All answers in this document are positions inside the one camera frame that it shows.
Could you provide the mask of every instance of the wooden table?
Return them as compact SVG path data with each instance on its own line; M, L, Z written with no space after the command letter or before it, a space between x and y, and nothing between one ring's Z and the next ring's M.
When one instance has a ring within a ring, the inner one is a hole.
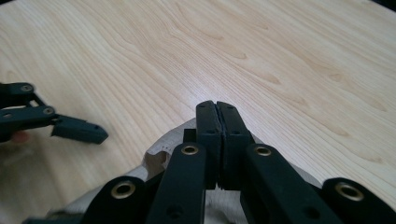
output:
M0 223L133 169L205 100L320 182L351 178L396 208L396 14L367 0L17 0L0 6L0 81L110 134L0 145Z

